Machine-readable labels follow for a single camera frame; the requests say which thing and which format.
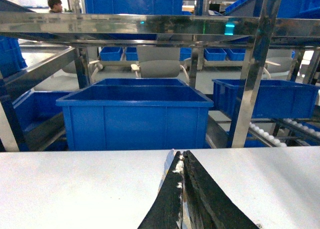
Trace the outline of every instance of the blue crate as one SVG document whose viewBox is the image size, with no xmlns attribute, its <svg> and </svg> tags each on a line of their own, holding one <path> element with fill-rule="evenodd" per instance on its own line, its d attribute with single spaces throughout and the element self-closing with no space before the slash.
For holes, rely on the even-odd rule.
<svg viewBox="0 0 320 229">
<path fill-rule="evenodd" d="M 240 80 L 213 79 L 214 109 L 232 117 Z M 319 87 L 285 80 L 262 80 L 252 118 L 310 118 Z"/>
<path fill-rule="evenodd" d="M 183 0 L 84 0 L 86 13 L 181 15 Z"/>
<path fill-rule="evenodd" d="M 125 51 L 127 61 L 138 61 L 138 53 L 136 47 L 128 47 Z"/>
<path fill-rule="evenodd" d="M 104 47 L 100 52 L 101 61 L 120 61 L 122 47 Z"/>
<path fill-rule="evenodd" d="M 319 19 L 320 0 L 304 0 L 299 17 Z"/>
<path fill-rule="evenodd" d="M 180 49 L 180 61 L 184 61 L 185 59 L 191 58 L 191 48 L 181 48 Z"/>
<path fill-rule="evenodd" d="M 134 85 L 93 85 L 56 104 L 71 151 L 203 148 L 213 106 L 189 86 Z"/>
<path fill-rule="evenodd" d="M 224 61 L 227 53 L 221 48 L 206 48 L 204 50 L 204 58 L 207 61 Z"/>
<path fill-rule="evenodd" d="M 243 61 L 246 49 L 224 49 L 231 61 Z"/>
<path fill-rule="evenodd" d="M 279 18 L 320 18 L 320 1 L 281 0 L 277 17 Z M 255 0 L 238 0 L 225 9 L 227 16 L 252 17 Z"/>
<path fill-rule="evenodd" d="M 184 16 L 192 16 L 192 13 L 190 11 L 182 11 L 182 15 Z"/>
<path fill-rule="evenodd" d="M 0 52 L 5 52 L 19 47 L 18 39 L 0 36 Z"/>
<path fill-rule="evenodd" d="M 180 79 L 173 78 L 106 78 L 94 85 L 103 86 L 187 86 Z"/>
<path fill-rule="evenodd" d="M 9 77 L 27 66 L 19 47 L 0 51 L 0 71 L 4 78 Z"/>
<path fill-rule="evenodd" d="M 68 95 L 66 91 L 27 91 L 13 102 L 23 132 L 30 132 L 46 120 L 62 112 L 56 100 Z"/>
</svg>

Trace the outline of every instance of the blue storage box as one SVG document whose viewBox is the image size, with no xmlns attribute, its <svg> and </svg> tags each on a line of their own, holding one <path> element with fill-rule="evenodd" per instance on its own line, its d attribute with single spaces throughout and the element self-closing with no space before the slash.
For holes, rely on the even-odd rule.
<svg viewBox="0 0 320 229">
<path fill-rule="evenodd" d="M 26 92 L 13 102 L 21 129 L 27 133 L 62 112 L 56 100 L 68 95 L 66 91 Z"/>
<path fill-rule="evenodd" d="M 240 80 L 213 79 L 214 109 L 232 117 Z M 310 118 L 319 87 L 285 80 L 262 80 L 252 118 Z"/>
<path fill-rule="evenodd" d="M 122 47 L 104 47 L 100 52 L 101 61 L 120 61 Z"/>
<path fill-rule="evenodd" d="M 0 71 L 3 78 L 9 77 L 27 66 L 19 47 L 0 51 Z"/>
<path fill-rule="evenodd" d="M 238 0 L 225 9 L 227 16 L 252 17 L 256 0 Z M 281 0 L 279 18 L 320 18 L 320 0 Z"/>
<path fill-rule="evenodd" d="M 224 49 L 231 61 L 243 61 L 246 49 Z"/>
<path fill-rule="evenodd" d="M 181 48 L 180 49 L 180 61 L 191 58 L 192 49 L 191 48 Z"/>
<path fill-rule="evenodd" d="M 207 61 L 224 61 L 227 53 L 221 48 L 206 48 L 204 50 L 204 58 Z"/>
<path fill-rule="evenodd" d="M 203 148 L 213 102 L 189 86 L 93 85 L 56 101 L 71 151 Z"/>
<path fill-rule="evenodd" d="M 138 53 L 136 47 L 128 47 L 125 51 L 127 61 L 138 61 Z"/>
<path fill-rule="evenodd" d="M 106 78 L 94 85 L 103 86 L 187 86 L 180 79 L 171 78 Z"/>
<path fill-rule="evenodd" d="M 84 0 L 86 13 L 181 15 L 183 0 Z"/>
<path fill-rule="evenodd" d="M 0 52 L 5 52 L 19 47 L 18 39 L 0 36 Z"/>
</svg>

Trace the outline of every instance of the warehouse shelving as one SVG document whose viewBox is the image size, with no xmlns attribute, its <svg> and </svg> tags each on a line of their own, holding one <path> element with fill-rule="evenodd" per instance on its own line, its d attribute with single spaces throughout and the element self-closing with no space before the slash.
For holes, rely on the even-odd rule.
<svg viewBox="0 0 320 229">
<path fill-rule="evenodd" d="M 78 69 L 81 87 L 89 84 L 89 72 L 84 63 L 86 51 L 83 49 L 87 46 L 191 47 L 189 77 L 192 87 L 196 83 L 197 68 L 201 67 L 201 56 L 198 56 L 203 54 L 204 48 L 244 48 L 246 54 L 244 62 L 241 62 L 243 66 L 240 76 L 244 90 L 238 92 L 239 103 L 232 116 L 230 133 L 227 135 L 220 130 L 220 126 L 210 118 L 208 130 L 212 127 L 218 129 L 207 134 L 212 147 L 226 146 L 229 141 L 232 147 L 241 148 L 247 138 L 268 48 L 317 50 L 320 42 L 320 20 L 276 18 L 280 0 L 267 4 L 268 1 L 257 0 L 255 7 L 259 9 L 260 17 L 0 12 L 0 35 L 78 48 L 76 58 L 80 58 L 78 65 L 82 65 Z M 202 8 L 198 11 L 205 10 L 201 2 L 198 7 Z M 112 33 L 172 36 L 170 40 L 115 40 L 109 36 Z M 65 52 L 67 58 L 73 48 L 69 47 L 68 50 Z M 298 73 L 299 63 L 301 60 L 297 55 L 290 70 L 293 78 Z M 314 56 L 306 78 L 318 75 L 318 64 L 319 58 Z M 29 80 L 32 84 L 36 83 L 34 78 Z M 1 83 L 8 85 L 9 89 L 4 87 L 5 92 L 2 92 L 6 95 L 14 94 L 21 87 L 20 82 L 10 84 L 1 79 Z M 19 144 L 24 141 L 17 139 L 17 142 Z"/>
</svg>

